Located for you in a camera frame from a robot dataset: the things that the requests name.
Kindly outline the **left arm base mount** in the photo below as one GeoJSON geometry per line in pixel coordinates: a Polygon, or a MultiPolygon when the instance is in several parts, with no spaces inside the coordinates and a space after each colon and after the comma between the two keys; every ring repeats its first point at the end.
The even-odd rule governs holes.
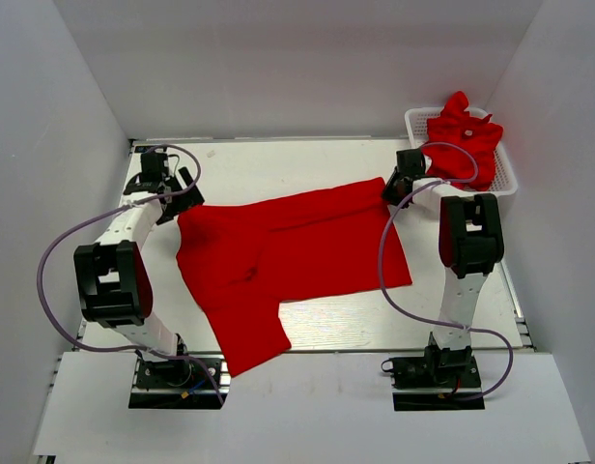
{"type": "Polygon", "coordinates": [[[138,361],[128,407],[131,410],[220,410],[231,376],[219,357],[196,362],[138,361]]]}

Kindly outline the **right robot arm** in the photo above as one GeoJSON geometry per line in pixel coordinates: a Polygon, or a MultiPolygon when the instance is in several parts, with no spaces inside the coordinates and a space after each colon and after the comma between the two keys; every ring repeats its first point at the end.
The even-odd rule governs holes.
{"type": "Polygon", "coordinates": [[[383,252],[392,219],[382,232],[377,258],[380,289],[387,302],[411,320],[433,327],[422,357],[402,359],[398,372],[406,377],[427,377],[436,385],[458,381],[471,373],[473,334],[488,334],[503,342],[508,352],[505,375],[514,359],[512,345],[503,334],[473,326],[482,287],[504,254],[497,198],[491,193],[445,194],[443,190],[453,182],[429,177],[423,150],[408,149],[396,153],[396,166],[382,191],[382,198],[396,207],[396,214],[421,193],[433,193],[439,203],[439,258],[445,276],[438,319],[413,314],[389,295],[383,275],[383,252]]]}

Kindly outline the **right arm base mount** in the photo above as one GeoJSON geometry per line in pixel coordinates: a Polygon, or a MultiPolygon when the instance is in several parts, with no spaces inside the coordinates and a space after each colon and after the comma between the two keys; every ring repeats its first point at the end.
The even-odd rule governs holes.
{"type": "Polygon", "coordinates": [[[391,378],[395,412],[456,412],[485,409],[475,357],[468,365],[431,373],[423,356],[388,358],[381,363],[391,378]]]}

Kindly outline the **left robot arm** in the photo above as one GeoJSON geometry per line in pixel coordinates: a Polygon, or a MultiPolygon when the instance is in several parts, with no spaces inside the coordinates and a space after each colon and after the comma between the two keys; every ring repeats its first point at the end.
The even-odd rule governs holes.
{"type": "Polygon", "coordinates": [[[95,242],[79,246],[73,256],[84,319],[159,358],[182,355],[184,342],[153,313],[153,288],[141,250],[154,227],[204,203],[188,168],[170,167],[170,148],[145,148],[120,211],[95,242]]]}

